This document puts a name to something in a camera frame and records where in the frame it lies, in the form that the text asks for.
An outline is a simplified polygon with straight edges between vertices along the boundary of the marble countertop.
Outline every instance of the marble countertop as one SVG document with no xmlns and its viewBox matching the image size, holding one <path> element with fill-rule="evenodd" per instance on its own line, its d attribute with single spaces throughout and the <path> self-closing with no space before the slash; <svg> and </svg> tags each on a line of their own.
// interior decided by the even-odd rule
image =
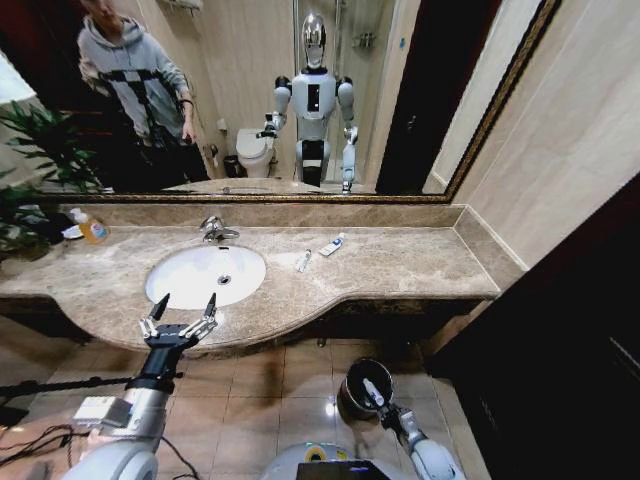
<svg viewBox="0 0 640 480">
<path fill-rule="evenodd" d="M 222 351 L 267 341 L 304 325 L 347 299 L 495 298 L 500 290 L 452 228 L 232 227 L 238 245 L 265 260 L 264 282 L 248 298 L 218 309 L 218 327 L 195 351 Z M 330 257 L 317 250 L 346 233 Z M 148 314 L 147 274 L 163 258 L 202 245 L 193 227 L 113 227 L 100 245 L 75 241 L 62 254 L 15 276 L 0 277 L 0 295 L 48 295 L 88 333 L 146 350 L 138 319 Z M 294 263 L 314 254 L 304 273 Z M 190 323 L 200 311 L 167 309 L 161 323 Z"/>
</svg>

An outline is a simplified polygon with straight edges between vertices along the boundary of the white sink basin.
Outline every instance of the white sink basin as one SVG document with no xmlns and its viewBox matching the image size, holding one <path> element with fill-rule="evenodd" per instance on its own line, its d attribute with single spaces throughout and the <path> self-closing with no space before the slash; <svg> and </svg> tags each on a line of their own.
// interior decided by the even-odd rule
<svg viewBox="0 0 640 480">
<path fill-rule="evenodd" d="M 213 292 L 219 307 L 247 298 L 262 284 L 266 271 L 262 257 L 247 248 L 196 247 L 156 265 L 145 290 L 153 303 L 170 293 L 168 308 L 203 310 Z"/>
</svg>

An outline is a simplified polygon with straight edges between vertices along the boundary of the sink drain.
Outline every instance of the sink drain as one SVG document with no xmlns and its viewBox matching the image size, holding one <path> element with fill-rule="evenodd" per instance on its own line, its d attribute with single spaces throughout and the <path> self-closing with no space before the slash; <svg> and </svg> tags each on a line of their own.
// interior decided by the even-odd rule
<svg viewBox="0 0 640 480">
<path fill-rule="evenodd" d="M 231 282 L 231 275 L 220 275 L 218 285 L 228 285 Z"/>
</svg>

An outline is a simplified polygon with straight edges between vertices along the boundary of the gold mirror frame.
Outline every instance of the gold mirror frame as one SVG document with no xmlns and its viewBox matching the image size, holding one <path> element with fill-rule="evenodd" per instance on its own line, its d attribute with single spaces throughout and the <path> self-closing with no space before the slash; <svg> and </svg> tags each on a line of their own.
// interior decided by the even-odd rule
<svg viewBox="0 0 640 480">
<path fill-rule="evenodd" d="M 500 80 L 489 106 L 476 128 L 458 166 L 443 194 L 378 195 L 378 194 L 184 194 L 184 193 L 111 193 L 111 194 L 42 194 L 40 203 L 451 203 L 469 169 L 480 153 L 502 109 L 524 72 L 536 46 L 562 0 L 541 0 L 509 66 Z"/>
</svg>

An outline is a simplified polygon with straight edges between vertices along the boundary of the gray hoodie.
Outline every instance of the gray hoodie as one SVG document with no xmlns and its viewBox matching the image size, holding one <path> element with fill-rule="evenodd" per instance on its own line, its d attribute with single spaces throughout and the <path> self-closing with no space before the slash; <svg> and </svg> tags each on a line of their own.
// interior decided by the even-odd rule
<svg viewBox="0 0 640 480">
<path fill-rule="evenodd" d="M 80 72 L 82 79 L 103 94 L 99 73 L 114 70 L 159 71 L 164 81 L 176 92 L 189 90 L 184 74 L 169 59 L 160 44 L 135 20 L 122 17 L 124 30 L 122 41 L 115 45 L 105 39 L 96 28 L 91 17 L 84 19 L 84 28 L 78 36 L 80 47 Z M 182 136 L 184 118 L 176 108 L 175 100 L 158 79 L 144 82 L 151 111 L 157 123 L 164 125 L 177 139 Z M 124 82 L 110 82 L 122 106 L 133 121 L 136 134 L 148 140 L 149 124 L 144 107 L 138 102 L 133 90 Z"/>
</svg>

